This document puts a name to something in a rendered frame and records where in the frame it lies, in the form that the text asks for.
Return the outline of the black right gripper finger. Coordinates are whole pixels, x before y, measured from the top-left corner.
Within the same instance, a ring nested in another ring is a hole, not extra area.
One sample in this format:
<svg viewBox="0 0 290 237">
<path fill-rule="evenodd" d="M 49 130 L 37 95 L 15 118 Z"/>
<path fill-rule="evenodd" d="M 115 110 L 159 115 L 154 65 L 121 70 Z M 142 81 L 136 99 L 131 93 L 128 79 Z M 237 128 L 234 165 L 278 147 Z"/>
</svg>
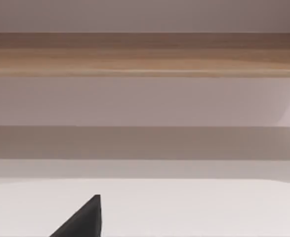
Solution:
<svg viewBox="0 0 290 237">
<path fill-rule="evenodd" d="M 101 195 L 94 195 L 49 237 L 101 237 Z"/>
</svg>

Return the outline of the wooden shelf unit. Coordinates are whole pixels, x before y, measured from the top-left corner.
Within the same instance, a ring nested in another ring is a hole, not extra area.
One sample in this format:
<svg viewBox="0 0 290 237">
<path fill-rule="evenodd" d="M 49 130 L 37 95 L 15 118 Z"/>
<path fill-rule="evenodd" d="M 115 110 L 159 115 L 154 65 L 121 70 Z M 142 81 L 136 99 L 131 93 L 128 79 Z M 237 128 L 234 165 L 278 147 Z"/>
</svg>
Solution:
<svg viewBox="0 0 290 237">
<path fill-rule="evenodd" d="M 290 34 L 0 33 L 0 158 L 290 160 Z"/>
</svg>

